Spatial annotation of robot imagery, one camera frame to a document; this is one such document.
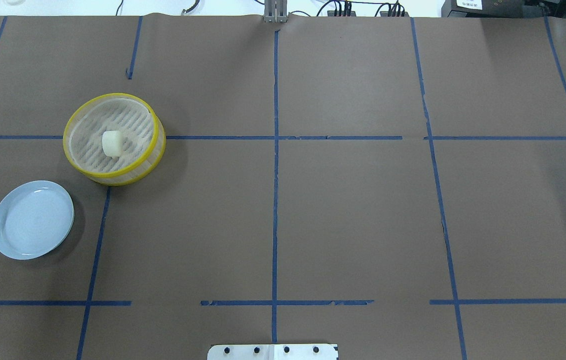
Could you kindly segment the white steamed bun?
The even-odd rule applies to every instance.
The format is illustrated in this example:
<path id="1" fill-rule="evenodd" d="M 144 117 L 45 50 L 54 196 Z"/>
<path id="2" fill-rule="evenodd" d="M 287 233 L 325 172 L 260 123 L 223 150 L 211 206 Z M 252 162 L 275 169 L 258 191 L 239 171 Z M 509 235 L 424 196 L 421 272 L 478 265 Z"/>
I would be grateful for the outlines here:
<path id="1" fill-rule="evenodd" d="M 103 153 L 110 158 L 118 158 L 123 154 L 123 134 L 120 130 L 108 130 L 101 136 Z"/>

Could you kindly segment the yellow bamboo steamer basket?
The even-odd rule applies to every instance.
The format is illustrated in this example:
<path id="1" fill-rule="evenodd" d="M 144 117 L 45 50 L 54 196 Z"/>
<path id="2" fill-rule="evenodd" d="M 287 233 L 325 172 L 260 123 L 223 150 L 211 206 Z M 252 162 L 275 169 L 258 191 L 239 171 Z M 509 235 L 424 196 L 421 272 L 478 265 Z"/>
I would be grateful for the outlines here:
<path id="1" fill-rule="evenodd" d="M 105 153 L 103 136 L 120 132 L 121 154 Z M 93 182 L 124 186 L 147 176 L 166 147 L 164 127 L 138 96 L 108 93 L 79 107 L 66 123 L 62 146 L 68 162 Z"/>

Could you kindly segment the black device with label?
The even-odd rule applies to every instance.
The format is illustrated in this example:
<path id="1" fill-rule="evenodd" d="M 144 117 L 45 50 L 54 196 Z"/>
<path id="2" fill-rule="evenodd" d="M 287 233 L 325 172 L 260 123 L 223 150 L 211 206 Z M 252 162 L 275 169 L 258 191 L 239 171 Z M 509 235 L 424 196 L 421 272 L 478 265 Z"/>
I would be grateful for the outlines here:
<path id="1" fill-rule="evenodd" d="M 442 18 L 542 18 L 545 10 L 524 0 L 446 0 Z"/>

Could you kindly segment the light blue plate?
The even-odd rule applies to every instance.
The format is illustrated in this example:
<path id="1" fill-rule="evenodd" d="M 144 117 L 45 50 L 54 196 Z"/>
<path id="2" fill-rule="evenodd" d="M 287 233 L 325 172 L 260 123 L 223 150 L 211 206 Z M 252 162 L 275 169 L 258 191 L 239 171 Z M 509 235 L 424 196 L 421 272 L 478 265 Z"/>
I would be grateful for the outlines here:
<path id="1" fill-rule="evenodd" d="M 0 253 L 22 261 L 43 256 L 68 237 L 74 216 L 72 198 L 61 185 L 24 183 L 0 201 Z"/>

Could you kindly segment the aluminium frame post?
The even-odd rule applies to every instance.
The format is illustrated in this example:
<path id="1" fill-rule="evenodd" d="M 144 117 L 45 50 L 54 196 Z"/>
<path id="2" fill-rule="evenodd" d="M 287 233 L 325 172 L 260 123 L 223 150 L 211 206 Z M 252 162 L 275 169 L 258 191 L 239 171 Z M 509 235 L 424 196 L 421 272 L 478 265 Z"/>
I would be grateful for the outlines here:
<path id="1" fill-rule="evenodd" d="M 286 23 L 289 18 L 287 0 L 262 0 L 265 23 Z"/>

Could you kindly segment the white mounting base plate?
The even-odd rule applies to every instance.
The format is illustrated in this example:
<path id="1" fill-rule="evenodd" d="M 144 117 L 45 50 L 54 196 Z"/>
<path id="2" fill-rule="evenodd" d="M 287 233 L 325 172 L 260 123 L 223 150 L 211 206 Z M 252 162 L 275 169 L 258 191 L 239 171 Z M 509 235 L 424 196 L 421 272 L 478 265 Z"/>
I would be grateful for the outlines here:
<path id="1" fill-rule="evenodd" d="M 338 360 L 336 344 L 217 344 L 210 347 L 208 360 Z"/>

